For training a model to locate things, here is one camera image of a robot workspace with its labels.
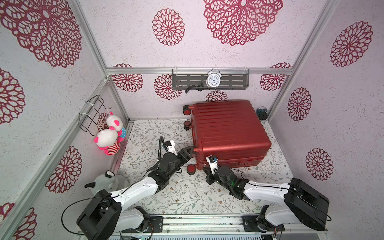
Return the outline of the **red hard-shell suitcase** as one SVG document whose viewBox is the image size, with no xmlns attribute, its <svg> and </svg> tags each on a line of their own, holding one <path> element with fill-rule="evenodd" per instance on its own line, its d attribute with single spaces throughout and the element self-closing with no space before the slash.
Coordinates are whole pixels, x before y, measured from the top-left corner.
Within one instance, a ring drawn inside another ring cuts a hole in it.
<svg viewBox="0 0 384 240">
<path fill-rule="evenodd" d="M 209 165 L 215 155 L 219 166 L 244 168 L 257 166 L 269 152 L 272 142 L 248 100 L 206 102 L 185 105 L 184 122 L 192 130 L 196 168 Z"/>
</svg>

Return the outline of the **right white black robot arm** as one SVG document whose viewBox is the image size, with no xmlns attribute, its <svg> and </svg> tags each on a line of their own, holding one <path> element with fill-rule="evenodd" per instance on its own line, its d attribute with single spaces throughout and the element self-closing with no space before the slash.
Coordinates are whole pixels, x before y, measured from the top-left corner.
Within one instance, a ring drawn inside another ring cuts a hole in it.
<svg viewBox="0 0 384 240">
<path fill-rule="evenodd" d="M 293 178 L 285 184 L 263 184 L 238 178 L 227 166 L 203 170 L 207 184 L 221 185 L 237 200 L 274 203 L 274 206 L 263 206 L 257 217 L 244 220 L 253 231 L 283 232 L 286 224 L 301 223 L 322 232 L 332 219 L 328 215 L 329 199 L 300 179 Z"/>
</svg>

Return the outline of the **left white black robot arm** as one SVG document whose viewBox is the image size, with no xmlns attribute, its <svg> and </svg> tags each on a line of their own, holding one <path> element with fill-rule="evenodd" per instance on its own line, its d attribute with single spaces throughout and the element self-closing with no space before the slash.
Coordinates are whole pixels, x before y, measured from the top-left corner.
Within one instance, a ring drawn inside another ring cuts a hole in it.
<svg viewBox="0 0 384 240">
<path fill-rule="evenodd" d="M 178 153 L 166 153 L 157 167 L 131 186 L 114 191 L 99 191 L 77 219 L 77 225 L 89 240 L 107 240 L 113 233 L 125 230 L 148 230 L 150 215 L 142 208 L 129 207 L 163 190 L 171 177 L 196 154 L 194 146 Z"/>
</svg>

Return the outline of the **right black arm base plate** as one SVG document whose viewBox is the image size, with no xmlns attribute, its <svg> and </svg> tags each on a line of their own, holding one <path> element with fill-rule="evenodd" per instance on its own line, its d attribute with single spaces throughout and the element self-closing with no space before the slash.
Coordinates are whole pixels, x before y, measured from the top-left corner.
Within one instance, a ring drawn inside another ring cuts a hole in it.
<svg viewBox="0 0 384 240">
<path fill-rule="evenodd" d="M 245 232 L 283 232 L 285 231 L 285 227 L 283 224 L 275 226 L 268 222 L 264 215 L 259 216 L 242 216 L 243 227 Z"/>
</svg>

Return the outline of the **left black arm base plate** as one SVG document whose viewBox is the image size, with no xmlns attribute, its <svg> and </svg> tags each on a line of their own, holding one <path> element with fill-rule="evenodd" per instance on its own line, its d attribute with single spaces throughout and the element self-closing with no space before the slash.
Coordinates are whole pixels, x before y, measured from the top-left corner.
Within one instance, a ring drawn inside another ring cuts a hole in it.
<svg viewBox="0 0 384 240">
<path fill-rule="evenodd" d="M 163 217 L 145 217 L 136 229 L 125 229 L 122 233 L 161 233 L 163 231 Z"/>
</svg>

